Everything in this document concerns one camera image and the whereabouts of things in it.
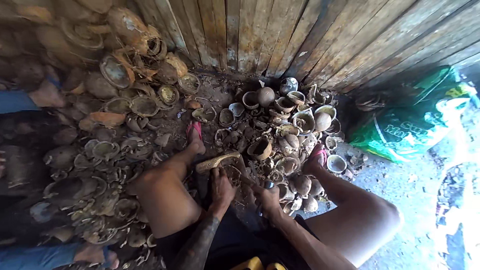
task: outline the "tattooed arm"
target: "tattooed arm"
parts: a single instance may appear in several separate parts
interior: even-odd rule
[[[208,208],[206,218],[175,257],[170,270],[202,270],[205,266],[218,225],[237,191],[232,187],[223,168],[212,169],[212,177],[212,205]]]

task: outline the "pink flip-flop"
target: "pink flip-flop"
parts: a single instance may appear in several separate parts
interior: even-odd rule
[[[324,163],[322,164],[322,166],[325,166],[325,165],[327,164],[327,158],[328,158],[327,151],[325,150],[325,148],[320,149],[320,150],[318,150],[318,151],[316,151],[316,152],[312,152],[312,153],[310,154],[310,156],[309,156],[309,159],[310,159],[310,158],[313,159],[313,158],[315,158],[315,157],[317,157],[317,156],[319,156],[319,155],[321,155],[321,154],[323,154],[323,155],[325,156],[325,158],[324,158]]]
[[[200,137],[200,140],[203,141],[203,139],[202,139],[202,126],[200,125],[200,122],[192,122],[191,124],[189,124],[189,125],[187,126],[187,131],[186,131],[186,133],[187,133],[187,138],[188,138],[188,136],[189,136],[189,134],[190,134],[190,130],[192,129],[192,127],[197,130],[198,135],[199,135],[199,137]]]

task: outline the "yellow object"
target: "yellow object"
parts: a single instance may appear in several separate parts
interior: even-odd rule
[[[260,258],[253,257],[230,270],[264,270],[264,266],[262,265]]]
[[[283,265],[279,264],[279,263],[271,263],[267,266],[267,270],[286,270],[285,267],[283,267]]]

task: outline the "green bag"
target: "green bag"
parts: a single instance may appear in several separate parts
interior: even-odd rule
[[[421,157],[460,122],[475,88],[460,82],[451,66],[441,66],[409,84],[408,98],[397,99],[350,135],[350,144],[401,163]]]

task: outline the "black shorts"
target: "black shorts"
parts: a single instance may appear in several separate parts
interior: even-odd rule
[[[301,216],[297,215],[295,220],[317,238]],[[171,267],[175,256],[191,237],[199,222],[177,233],[157,239],[156,252],[163,257],[167,269]],[[265,267],[277,262],[289,270],[310,269],[278,229],[269,228],[252,233],[230,207],[218,226],[204,269],[229,270],[253,257],[259,257]]]

